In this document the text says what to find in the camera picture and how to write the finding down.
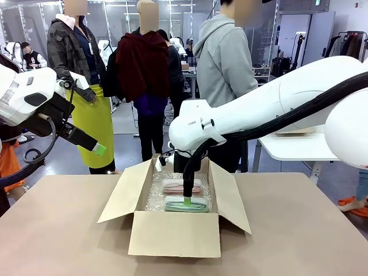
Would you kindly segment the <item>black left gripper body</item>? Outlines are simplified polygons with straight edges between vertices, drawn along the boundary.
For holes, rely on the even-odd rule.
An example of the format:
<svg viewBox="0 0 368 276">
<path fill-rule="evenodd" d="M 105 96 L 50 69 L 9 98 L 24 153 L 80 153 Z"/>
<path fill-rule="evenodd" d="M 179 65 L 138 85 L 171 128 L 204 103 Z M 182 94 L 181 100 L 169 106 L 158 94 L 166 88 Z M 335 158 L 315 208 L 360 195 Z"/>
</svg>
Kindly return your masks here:
<svg viewBox="0 0 368 276">
<path fill-rule="evenodd" d="M 40 117 L 40 114 L 44 114 L 51 118 L 57 135 L 73 137 L 75 127 L 68 122 L 68 119 L 74 109 L 75 106 L 71 102 L 58 93 L 54 93 L 49 101 L 38 107 L 24 122 L 20 123 L 20 127 L 40 137 L 50 135 L 52 133 L 50 123 Z"/>
</svg>

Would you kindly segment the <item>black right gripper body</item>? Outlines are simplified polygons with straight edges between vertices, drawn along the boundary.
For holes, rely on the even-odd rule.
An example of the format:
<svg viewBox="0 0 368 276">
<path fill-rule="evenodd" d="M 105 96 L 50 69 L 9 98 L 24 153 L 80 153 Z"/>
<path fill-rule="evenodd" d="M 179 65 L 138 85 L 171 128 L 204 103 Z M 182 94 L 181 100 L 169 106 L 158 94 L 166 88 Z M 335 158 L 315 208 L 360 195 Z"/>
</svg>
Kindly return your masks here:
<svg viewBox="0 0 368 276">
<path fill-rule="evenodd" d="M 208 172 L 209 159 L 195 152 L 174 151 L 174 172 L 183 174 L 183 179 L 194 179 L 194 176 Z"/>
</svg>

